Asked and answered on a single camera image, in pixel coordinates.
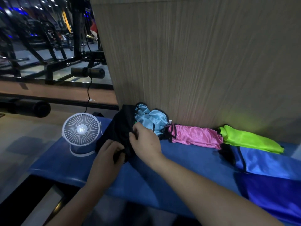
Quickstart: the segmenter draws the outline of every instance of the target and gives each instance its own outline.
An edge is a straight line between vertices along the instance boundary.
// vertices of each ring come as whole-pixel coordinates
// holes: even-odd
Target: folded garment
[[[221,144],[219,153],[233,166],[258,175],[301,181],[301,161],[258,149]]]
[[[121,143],[125,149],[127,161],[129,157],[134,156],[135,152],[129,141],[129,133],[133,132],[133,125],[135,124],[135,109],[134,105],[123,105],[122,109],[115,114],[111,123],[104,131],[103,135],[96,142],[96,153],[107,140],[114,140]]]
[[[164,135],[161,138],[168,139],[173,143],[193,144],[215,149],[221,149],[219,145],[223,143],[222,136],[215,130],[179,124],[167,125],[164,128]]]
[[[301,225],[301,181],[234,173],[243,197],[279,220]]]
[[[224,138],[224,143],[233,146],[241,146],[247,148],[255,148],[273,153],[283,153],[284,148],[277,142],[266,137],[256,135],[254,133],[239,131],[229,125],[220,127],[220,133]]]
[[[158,136],[163,134],[163,128],[168,124],[168,115],[159,109],[150,111],[146,104],[139,102],[136,105],[135,119],[144,127],[152,129]]]

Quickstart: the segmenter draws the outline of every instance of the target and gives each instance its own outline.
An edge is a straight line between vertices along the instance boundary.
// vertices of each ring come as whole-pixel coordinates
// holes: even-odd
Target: lime green folded cloth
[[[276,154],[283,153],[284,148],[274,140],[256,135],[254,133],[236,130],[229,125],[220,127],[221,135],[224,138],[224,143],[233,146],[255,148]]]

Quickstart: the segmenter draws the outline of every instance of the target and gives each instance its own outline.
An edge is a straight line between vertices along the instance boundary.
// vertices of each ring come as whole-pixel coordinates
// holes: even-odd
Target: pink fabric
[[[173,143],[182,143],[186,145],[193,144],[200,147],[211,147],[218,150],[221,149],[219,145],[223,143],[223,137],[219,135],[217,131],[209,128],[171,124],[168,128],[168,132],[173,136]]]

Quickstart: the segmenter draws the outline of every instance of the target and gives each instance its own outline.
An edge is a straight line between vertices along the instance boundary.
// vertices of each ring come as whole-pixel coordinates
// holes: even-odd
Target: person's left hand
[[[125,154],[121,153],[118,161],[114,164],[113,155],[122,149],[124,149],[124,146],[119,142],[107,140],[104,143],[93,162],[85,185],[86,189],[101,194],[111,186],[125,159]]]

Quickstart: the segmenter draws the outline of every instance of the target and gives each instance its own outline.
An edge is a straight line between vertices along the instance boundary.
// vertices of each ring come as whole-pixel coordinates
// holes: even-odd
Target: fan grille
[[[100,132],[99,121],[89,113],[77,113],[63,125],[63,137],[75,146],[85,146],[93,142]]]

